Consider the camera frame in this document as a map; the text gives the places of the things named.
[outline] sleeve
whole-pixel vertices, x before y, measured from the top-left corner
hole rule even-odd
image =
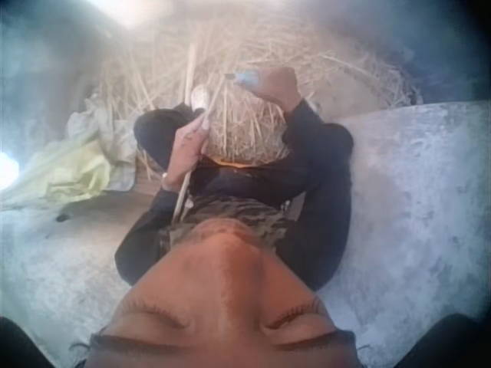
[[[277,255],[318,290],[339,266],[351,218],[351,134],[323,123],[302,101],[286,118],[285,142],[306,162],[309,180],[297,222],[277,244]]]
[[[141,215],[117,249],[116,267],[128,284],[136,284],[163,256],[159,230],[170,225],[176,202],[177,193],[161,189],[150,209]]]

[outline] straw pile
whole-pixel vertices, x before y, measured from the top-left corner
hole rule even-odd
[[[116,119],[135,120],[155,108],[184,101],[189,46],[196,46],[193,86],[210,93],[224,73],[288,65],[296,70],[304,97],[336,74],[350,74],[379,100],[375,110],[411,104],[398,69],[345,39],[321,37],[308,21],[286,14],[241,8],[206,19],[161,22],[139,41],[114,45],[105,59],[101,93]],[[284,123],[275,105],[226,81],[211,116],[208,155],[234,163],[267,163],[283,157]]]

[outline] person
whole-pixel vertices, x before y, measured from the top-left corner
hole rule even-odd
[[[136,122],[139,144],[166,176],[115,254],[133,287],[91,338],[86,366],[361,366],[354,334],[334,325],[314,293],[348,237],[351,134],[321,121],[291,68],[255,75],[242,86],[285,115],[291,153],[277,162],[237,169],[203,156],[206,103],[194,92],[194,110],[150,111]],[[190,170],[193,206],[171,225]],[[303,192],[298,220],[286,219],[282,204]]]

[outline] hand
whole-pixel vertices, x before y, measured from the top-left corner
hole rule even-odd
[[[292,112],[302,101],[297,77],[291,67],[274,67],[238,73],[239,85],[268,102],[277,104],[286,113]]]
[[[165,187],[179,192],[184,176],[194,169],[208,143],[209,124],[201,114],[191,123],[176,131],[172,153],[170,154]]]

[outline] concrete floor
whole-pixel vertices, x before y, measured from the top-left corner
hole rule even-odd
[[[441,317],[479,318],[489,302],[490,112],[447,103],[341,121],[356,142],[351,233],[319,295],[368,366],[393,366]],[[128,290],[113,256],[149,203],[130,193],[2,213],[2,314],[57,366]]]

